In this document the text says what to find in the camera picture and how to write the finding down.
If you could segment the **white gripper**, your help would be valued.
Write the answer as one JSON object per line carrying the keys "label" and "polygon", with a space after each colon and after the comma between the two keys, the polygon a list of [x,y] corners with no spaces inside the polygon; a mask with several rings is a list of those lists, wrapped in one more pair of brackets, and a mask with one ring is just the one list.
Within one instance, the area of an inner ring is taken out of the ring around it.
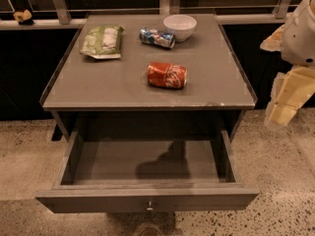
{"label": "white gripper", "polygon": [[286,127],[315,93],[315,0],[302,0],[284,26],[264,39],[260,48],[282,51],[282,58],[294,65],[274,79],[264,124],[275,131]]}

